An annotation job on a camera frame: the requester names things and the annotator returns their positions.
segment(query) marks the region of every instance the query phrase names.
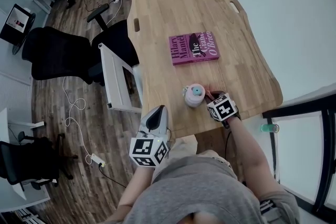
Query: black chair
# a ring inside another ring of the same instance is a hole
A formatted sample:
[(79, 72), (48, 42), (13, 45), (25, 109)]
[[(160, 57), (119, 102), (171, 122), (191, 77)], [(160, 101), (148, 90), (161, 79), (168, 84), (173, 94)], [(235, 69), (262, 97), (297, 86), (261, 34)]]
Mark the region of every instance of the black chair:
[(30, 31), (23, 47), (22, 59), (30, 61), (31, 75), (36, 80), (64, 76), (82, 78), (87, 84), (92, 81), (104, 85), (100, 49), (104, 43), (130, 66), (139, 63), (137, 53), (128, 38), (127, 21), (122, 20), (107, 28), (101, 13), (108, 4), (96, 9), (87, 21), (96, 19), (103, 32), (97, 35), (92, 46), (85, 37), (63, 33), (51, 27), (35, 28)]
[(23, 132), (18, 137), (20, 141), (30, 139), (34, 142), (24, 145), (0, 142), (0, 177), (6, 178), (11, 185), (21, 184), (27, 180), (47, 179), (41, 183), (29, 182), (35, 189), (40, 189), (41, 185), (52, 182), (54, 179), (57, 182), (55, 186), (57, 186), (59, 170), (68, 180), (73, 179), (73, 176), (67, 173), (64, 163), (67, 159), (76, 159), (78, 156), (59, 155), (60, 138), (65, 138), (64, 134), (58, 134), (55, 149), (46, 137), (27, 137)]

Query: wooden floor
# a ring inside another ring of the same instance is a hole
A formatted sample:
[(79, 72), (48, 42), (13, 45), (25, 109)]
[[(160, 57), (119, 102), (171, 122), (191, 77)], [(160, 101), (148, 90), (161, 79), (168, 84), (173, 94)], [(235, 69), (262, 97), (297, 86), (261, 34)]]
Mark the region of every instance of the wooden floor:
[[(98, 7), (99, 4), (110, 0), (85, 0), (88, 9)], [(63, 32), (84, 36), (93, 39), (100, 33), (100, 27), (93, 21), (86, 22), (90, 14), (86, 10), (84, 0), (76, 0), (71, 9), (65, 9), (65, 0), (56, 1), (49, 15), (47, 26)], [(127, 18), (131, 7), (131, 0), (123, 0), (120, 11), (109, 24)], [(111, 4), (110, 9), (102, 14), (105, 22), (109, 21), (119, 8), (119, 3)], [(63, 78), (34, 81), (33, 83), (33, 121), (45, 121), (45, 128), (38, 128), (35, 135), (46, 136), (53, 142), (58, 133), (65, 133), (64, 155), (78, 155), (77, 160), (68, 163), (67, 168), (74, 176), (67, 180), (60, 175), (57, 188), (48, 185), (47, 189), (51, 200), (31, 207), (47, 223), (98, 223), (111, 215), (123, 193), (124, 188), (105, 178), (96, 164), (88, 165), (84, 144), (89, 153), (98, 154), (106, 160), (104, 172), (116, 181), (127, 185), (134, 172), (134, 165), (128, 157), (130, 139), (139, 127), (140, 115), (127, 112), (107, 110), (105, 88), (97, 83), (87, 85), (80, 78), (67, 77), (65, 89), (71, 102), (77, 98), (84, 98), (86, 109), (79, 111), (73, 108), (71, 116), (82, 127), (83, 141), (75, 122), (70, 127), (65, 126), (70, 105), (62, 90)], [(137, 92), (131, 95), (134, 105), (140, 106)], [(196, 135), (198, 152), (213, 149), (224, 157), (227, 133), (222, 129)], [(227, 159), (231, 162), (234, 171), (242, 178), (242, 169), (237, 158), (232, 137), (228, 141)]]

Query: white cube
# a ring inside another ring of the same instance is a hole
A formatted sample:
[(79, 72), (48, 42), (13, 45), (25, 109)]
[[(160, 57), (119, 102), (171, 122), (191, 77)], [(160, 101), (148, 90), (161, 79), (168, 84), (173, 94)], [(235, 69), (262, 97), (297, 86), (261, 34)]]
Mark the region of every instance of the white cube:
[(157, 167), (167, 152), (167, 144), (161, 137), (131, 139), (130, 157), (138, 166)]
[(218, 121), (223, 121), (237, 113), (236, 104), (230, 99), (228, 93), (212, 101), (207, 107), (211, 116)]

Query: book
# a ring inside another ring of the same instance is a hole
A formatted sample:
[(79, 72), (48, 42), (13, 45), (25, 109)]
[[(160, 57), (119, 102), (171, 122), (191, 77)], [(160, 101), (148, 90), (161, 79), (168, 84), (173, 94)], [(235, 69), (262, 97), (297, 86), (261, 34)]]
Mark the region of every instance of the book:
[(219, 51), (212, 32), (172, 36), (169, 37), (169, 45), (174, 66), (219, 58)]

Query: beige pants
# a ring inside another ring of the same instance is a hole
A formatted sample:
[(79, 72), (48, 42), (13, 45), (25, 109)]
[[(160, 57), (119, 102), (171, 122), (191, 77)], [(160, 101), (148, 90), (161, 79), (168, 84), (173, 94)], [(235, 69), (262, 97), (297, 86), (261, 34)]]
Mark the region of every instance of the beige pants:
[[(168, 153), (168, 158), (164, 158), (161, 164), (155, 169), (152, 181), (163, 169), (165, 169), (168, 165), (172, 164), (173, 162), (176, 162), (184, 157), (196, 155), (197, 145), (198, 142), (196, 140), (195, 135), (189, 135), (182, 138), (177, 138), (175, 144)], [(231, 168), (231, 164), (226, 159), (220, 157), (216, 152), (212, 150), (204, 151), (200, 154), (197, 154), (197, 156), (214, 158), (222, 163), (225, 163), (227, 166)]]

